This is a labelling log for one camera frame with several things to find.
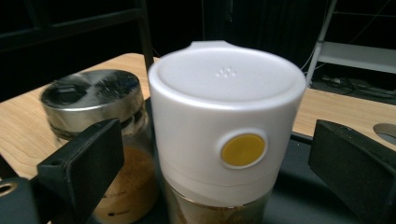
shelf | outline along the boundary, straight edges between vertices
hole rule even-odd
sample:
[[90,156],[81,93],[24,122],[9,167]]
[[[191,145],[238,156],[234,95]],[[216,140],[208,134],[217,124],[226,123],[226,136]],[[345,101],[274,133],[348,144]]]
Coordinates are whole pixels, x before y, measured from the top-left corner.
[[318,61],[396,73],[396,50],[324,42]]

white container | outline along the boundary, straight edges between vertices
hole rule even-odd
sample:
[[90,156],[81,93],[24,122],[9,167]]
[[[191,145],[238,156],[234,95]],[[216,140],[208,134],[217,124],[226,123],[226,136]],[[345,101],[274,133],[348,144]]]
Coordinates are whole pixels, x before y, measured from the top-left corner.
[[252,203],[276,182],[304,90],[294,64],[224,41],[193,42],[148,75],[165,180],[216,207]]

jar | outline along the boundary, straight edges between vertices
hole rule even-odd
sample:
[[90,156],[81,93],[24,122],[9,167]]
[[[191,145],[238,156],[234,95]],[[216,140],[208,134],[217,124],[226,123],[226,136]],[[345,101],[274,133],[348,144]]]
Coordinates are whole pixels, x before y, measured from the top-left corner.
[[57,147],[96,122],[120,119],[124,164],[93,217],[114,224],[146,215],[157,201],[159,187],[149,115],[137,76],[121,70],[76,73],[49,85],[41,102]]

metal lid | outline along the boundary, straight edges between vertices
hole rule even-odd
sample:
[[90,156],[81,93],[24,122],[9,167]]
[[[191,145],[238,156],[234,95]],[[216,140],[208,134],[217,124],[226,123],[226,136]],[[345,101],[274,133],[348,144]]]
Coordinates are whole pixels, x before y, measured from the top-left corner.
[[52,130],[80,133],[104,119],[129,122],[144,105],[137,76],[121,70],[95,70],[63,77],[41,95]]

glass jar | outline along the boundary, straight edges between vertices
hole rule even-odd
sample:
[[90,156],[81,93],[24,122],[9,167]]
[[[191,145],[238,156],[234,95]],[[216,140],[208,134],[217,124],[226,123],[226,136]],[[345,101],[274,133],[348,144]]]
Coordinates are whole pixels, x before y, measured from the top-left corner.
[[77,73],[48,86],[41,102],[58,147],[98,121],[120,119],[124,164],[93,217],[100,223],[117,224],[146,215],[157,201],[159,187],[149,115],[138,78],[120,70]]

